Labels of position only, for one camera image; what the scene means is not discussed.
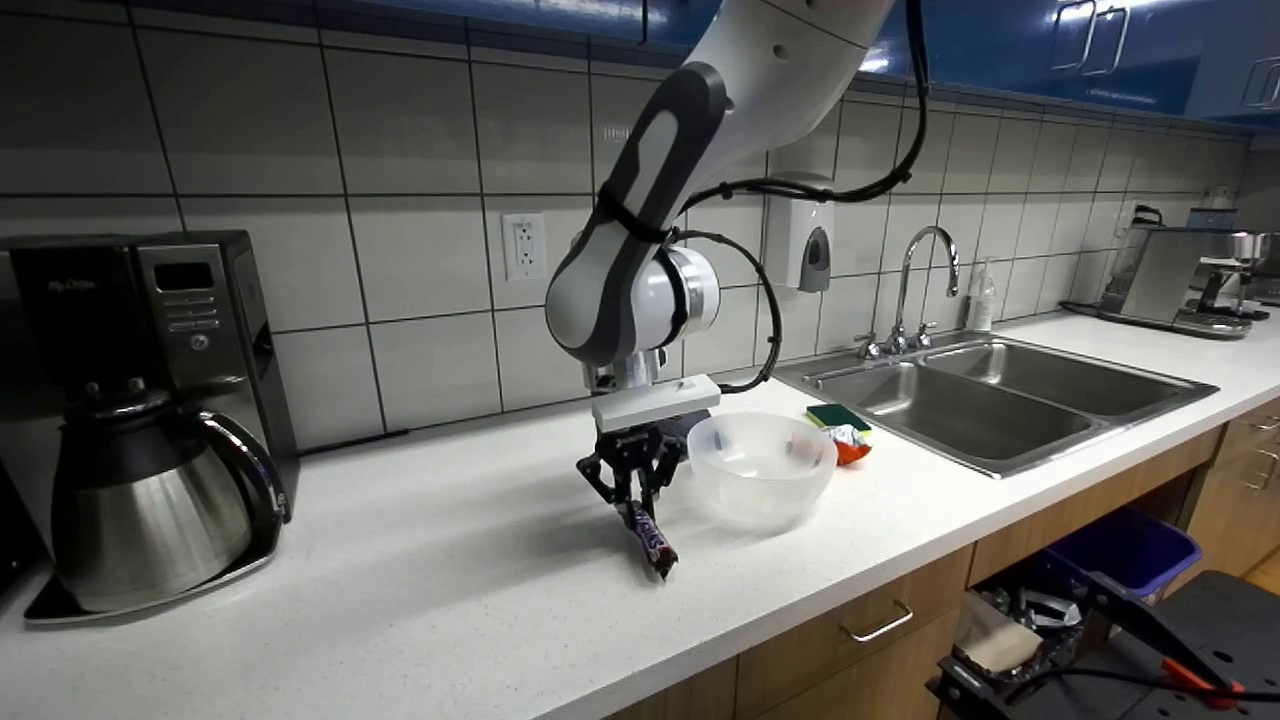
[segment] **cable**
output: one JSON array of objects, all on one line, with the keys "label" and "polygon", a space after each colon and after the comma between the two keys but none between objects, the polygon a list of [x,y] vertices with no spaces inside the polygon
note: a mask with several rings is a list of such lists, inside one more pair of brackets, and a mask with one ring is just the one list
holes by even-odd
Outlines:
[{"label": "cable", "polygon": [[918,0],[908,0],[908,46],[913,46],[913,86],[916,86],[916,135],[913,148],[895,161],[889,178],[865,189],[832,193],[801,180],[780,180],[780,178],[750,178],[750,180],[727,180],[705,193],[692,193],[679,211],[705,203],[705,201],[732,201],[732,193],[750,193],[750,196],[788,196],[788,201],[814,201],[814,203],[865,203],[876,196],[889,196],[895,184],[913,180],[913,169],[925,153],[926,135],[926,46],[925,46],[925,10]]},{"label": "cable", "polygon": [[1105,672],[1105,670],[1057,670],[1049,677],[1089,677],[1089,680],[1113,680],[1113,684],[1136,684],[1136,687],[1168,687],[1168,693],[1204,696],[1204,700],[1280,704],[1280,693],[1183,687],[1156,677],[1129,677],[1129,672]]},{"label": "cable", "polygon": [[772,292],[772,280],[768,280],[763,266],[742,243],[737,243],[732,235],[718,235],[718,233],[684,229],[684,233],[672,233],[672,242],[725,243],[725,248],[737,248],[755,269],[763,301],[768,301],[768,323],[772,323],[768,355],[763,355],[763,366],[755,367],[755,375],[749,384],[718,384],[718,392],[737,396],[737,392],[749,392],[749,389],[763,384],[772,375],[780,354],[785,354],[785,313],[776,305],[776,292]]}]

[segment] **white countertop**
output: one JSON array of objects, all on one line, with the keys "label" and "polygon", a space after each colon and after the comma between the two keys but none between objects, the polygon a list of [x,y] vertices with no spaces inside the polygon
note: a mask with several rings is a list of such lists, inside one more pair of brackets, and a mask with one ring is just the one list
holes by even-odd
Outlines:
[{"label": "white countertop", "polygon": [[[231,589],[65,632],[18,625],[34,576],[12,594],[0,716],[602,716],[1280,392],[1280,322],[1236,345],[1105,322],[1002,338],[1218,392],[1011,482],[876,432],[794,533],[732,535],[674,505],[663,586],[572,469],[597,440],[583,409],[315,456],[275,566]],[[804,404],[768,384],[725,409]]]}]

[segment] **stainless steel carafe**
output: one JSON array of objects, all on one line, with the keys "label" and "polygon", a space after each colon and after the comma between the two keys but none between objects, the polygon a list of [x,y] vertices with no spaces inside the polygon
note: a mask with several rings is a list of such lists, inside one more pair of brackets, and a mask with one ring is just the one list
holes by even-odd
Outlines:
[{"label": "stainless steel carafe", "polygon": [[65,419],[51,560],[82,611],[176,600],[275,535],[279,482],[231,419],[168,396]]}]

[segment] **electrical outlet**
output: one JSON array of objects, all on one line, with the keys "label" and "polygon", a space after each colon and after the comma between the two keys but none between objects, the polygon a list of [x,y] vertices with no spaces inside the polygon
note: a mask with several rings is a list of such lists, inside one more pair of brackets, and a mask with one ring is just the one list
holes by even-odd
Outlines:
[{"label": "electrical outlet", "polygon": [[547,221],[543,215],[502,215],[506,280],[535,284],[547,280]]}]

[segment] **tile backsplash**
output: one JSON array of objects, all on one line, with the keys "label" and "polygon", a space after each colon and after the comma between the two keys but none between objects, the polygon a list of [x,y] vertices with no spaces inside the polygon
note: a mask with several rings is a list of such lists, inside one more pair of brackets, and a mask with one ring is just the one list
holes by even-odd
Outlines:
[{"label": "tile backsplash", "polygon": [[[583,396],[543,333],[543,284],[506,280],[502,215],[535,211],[552,266],[578,233],[651,68],[464,46],[0,5],[0,235],[246,229],[288,404],[306,450]],[[908,145],[913,101],[856,86],[794,148],[738,172],[876,180]],[[1092,301],[1136,201],[1183,221],[1233,201],[1247,135],[949,101],[908,189],[837,209],[832,287],[788,298],[785,355],[891,323],[902,243],[925,223],[996,280],[1000,315]],[[763,201],[689,215],[763,248]],[[715,327],[674,374],[763,355],[750,271],[725,280]],[[916,260],[908,323],[958,323],[940,251]]]}]

